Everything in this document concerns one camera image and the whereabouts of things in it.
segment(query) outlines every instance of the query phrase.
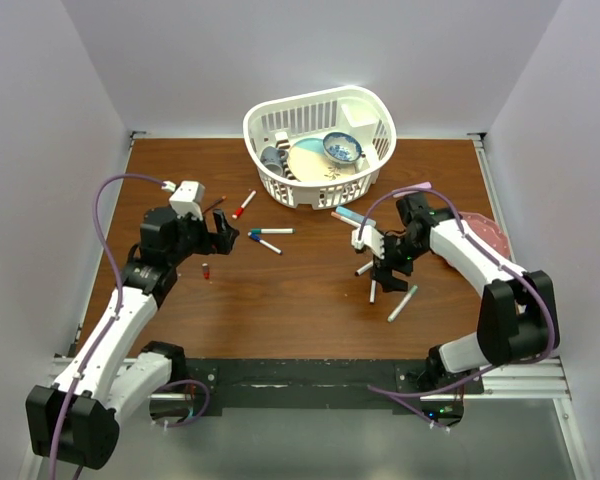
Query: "white wall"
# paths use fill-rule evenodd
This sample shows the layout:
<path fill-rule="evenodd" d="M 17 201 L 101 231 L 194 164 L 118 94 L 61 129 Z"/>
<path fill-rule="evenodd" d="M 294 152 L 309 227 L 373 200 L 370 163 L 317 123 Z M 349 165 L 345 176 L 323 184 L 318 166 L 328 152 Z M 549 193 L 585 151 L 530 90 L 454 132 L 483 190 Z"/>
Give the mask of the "white wall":
<path fill-rule="evenodd" d="M 600 479 L 600 0 L 564 0 L 487 135 L 518 259 L 555 282 L 561 354 Z"/>
<path fill-rule="evenodd" d="M 125 136 L 60 1 L 0 0 L 0 479 L 17 478 L 26 395 L 84 312 L 90 201 Z"/>
<path fill-rule="evenodd" d="M 375 91 L 402 135 L 486 131 L 559 0 L 63 0 L 125 125 L 241 135 L 259 102 Z"/>

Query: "red plate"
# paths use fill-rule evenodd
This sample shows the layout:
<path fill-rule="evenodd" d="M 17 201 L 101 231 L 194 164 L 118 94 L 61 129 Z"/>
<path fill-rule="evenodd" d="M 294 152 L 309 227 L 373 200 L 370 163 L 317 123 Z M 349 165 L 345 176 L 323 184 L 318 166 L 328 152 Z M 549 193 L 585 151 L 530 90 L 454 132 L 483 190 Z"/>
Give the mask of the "red plate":
<path fill-rule="evenodd" d="M 496 222 L 479 213 L 460 212 L 471 230 L 504 258 L 510 258 L 509 239 Z"/>

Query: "blue bowl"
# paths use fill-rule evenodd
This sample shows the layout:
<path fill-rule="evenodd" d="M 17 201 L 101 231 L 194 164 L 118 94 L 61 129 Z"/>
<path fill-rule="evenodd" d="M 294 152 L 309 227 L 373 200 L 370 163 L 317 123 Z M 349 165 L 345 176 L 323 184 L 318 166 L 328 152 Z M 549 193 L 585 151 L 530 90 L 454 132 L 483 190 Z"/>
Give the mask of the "blue bowl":
<path fill-rule="evenodd" d="M 342 132 L 329 133 L 322 141 L 324 153 L 329 160 L 340 165 L 351 165 L 362 155 L 360 143 Z"/>

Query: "cup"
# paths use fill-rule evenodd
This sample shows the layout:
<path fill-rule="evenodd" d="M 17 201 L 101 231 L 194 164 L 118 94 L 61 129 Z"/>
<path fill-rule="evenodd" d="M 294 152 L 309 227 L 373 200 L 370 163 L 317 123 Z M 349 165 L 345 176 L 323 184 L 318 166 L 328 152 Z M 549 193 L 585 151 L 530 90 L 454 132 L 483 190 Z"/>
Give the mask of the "cup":
<path fill-rule="evenodd" d="M 260 155 L 260 161 L 271 172 L 276 175 L 284 176 L 284 164 L 289 158 L 287 150 L 278 149 L 275 147 L 267 147 Z"/>

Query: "marker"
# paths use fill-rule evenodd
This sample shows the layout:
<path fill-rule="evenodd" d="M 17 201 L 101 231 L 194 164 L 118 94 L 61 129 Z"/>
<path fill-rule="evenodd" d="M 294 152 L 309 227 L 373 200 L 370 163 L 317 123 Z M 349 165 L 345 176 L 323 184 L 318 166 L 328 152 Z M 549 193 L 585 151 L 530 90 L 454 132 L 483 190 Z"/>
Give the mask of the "marker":
<path fill-rule="evenodd" d="M 216 200 L 215 202 L 213 202 L 211 205 L 209 205 L 207 208 L 205 208 L 202 211 L 202 214 L 204 215 L 205 213 L 207 213 L 209 210 L 211 210 L 214 207 L 217 207 L 218 205 L 220 205 L 222 202 L 224 202 L 227 199 L 226 195 L 223 195 L 222 197 L 220 197 L 218 200 Z"/>
<path fill-rule="evenodd" d="M 400 304 L 395 308 L 395 310 L 393 312 L 391 312 L 391 315 L 389 315 L 389 318 L 387 318 L 388 322 L 393 322 L 397 318 L 397 316 L 400 315 L 400 312 L 402 312 L 402 309 L 407 306 L 407 303 L 409 303 L 409 300 L 411 300 L 411 297 L 413 297 L 413 295 L 417 291 L 418 291 L 417 285 L 414 285 L 413 287 L 411 287 L 409 289 L 409 291 L 404 296 L 404 298 L 402 299 Z"/>
<path fill-rule="evenodd" d="M 295 228 L 252 228 L 251 233 L 296 233 Z"/>
<path fill-rule="evenodd" d="M 407 187 L 407 188 L 431 188 L 431 182 L 416 183 L 415 185 L 411 185 L 411 187 Z M 406 195 L 411 195 L 412 193 L 418 193 L 418 192 L 397 193 L 393 196 L 393 198 L 404 197 Z"/>
<path fill-rule="evenodd" d="M 247 205 L 249 205 L 249 202 L 253 199 L 253 197 L 256 196 L 256 191 L 253 190 L 249 196 L 247 197 L 247 199 L 242 202 L 242 205 L 240 206 L 240 208 L 238 210 L 236 210 L 236 213 L 234 213 L 233 215 L 231 215 L 233 217 L 234 220 L 237 220 L 238 217 L 240 217 L 240 215 L 242 215 L 242 212 L 244 212 L 244 209 L 247 208 Z"/>
<path fill-rule="evenodd" d="M 373 305 L 376 303 L 376 281 L 371 280 L 371 293 L 369 293 L 369 303 Z"/>
<path fill-rule="evenodd" d="M 278 255 L 282 255 L 282 250 L 280 250 L 278 247 L 274 247 L 273 245 L 271 245 L 269 242 L 265 242 L 264 240 L 262 240 L 259 236 L 257 236 L 255 233 L 249 232 L 247 233 L 247 235 L 249 235 L 249 238 L 251 240 L 255 240 L 256 242 L 258 242 L 260 245 L 264 245 L 265 247 L 267 247 L 269 250 L 272 250 L 274 252 L 276 252 Z"/>
<path fill-rule="evenodd" d="M 344 208 L 344 207 L 337 207 L 336 213 L 342 217 L 348 218 L 349 220 L 358 222 L 359 224 L 362 224 L 362 220 L 364 219 L 364 215 L 360 215 L 359 213 L 356 213 L 356 212 L 349 210 L 348 208 Z M 372 220 L 371 218 L 367 218 L 367 223 L 365 223 L 365 225 L 371 225 L 372 227 L 375 227 L 376 221 Z"/>
<path fill-rule="evenodd" d="M 361 266 L 358 270 L 356 270 L 356 277 L 359 277 L 360 275 L 362 275 L 364 272 L 366 272 L 367 270 L 369 270 L 371 267 L 373 267 L 373 261 L 364 264 L 363 266 Z"/>
<path fill-rule="evenodd" d="M 351 220 L 350 218 L 347 217 L 343 217 L 342 215 L 340 215 L 339 213 L 336 212 L 331 212 L 331 216 L 333 218 L 337 218 L 338 220 L 340 220 L 341 222 L 344 223 L 348 223 L 349 225 L 351 225 L 352 227 L 356 227 L 359 228 L 360 224 L 358 222 L 354 222 L 353 220 Z"/>

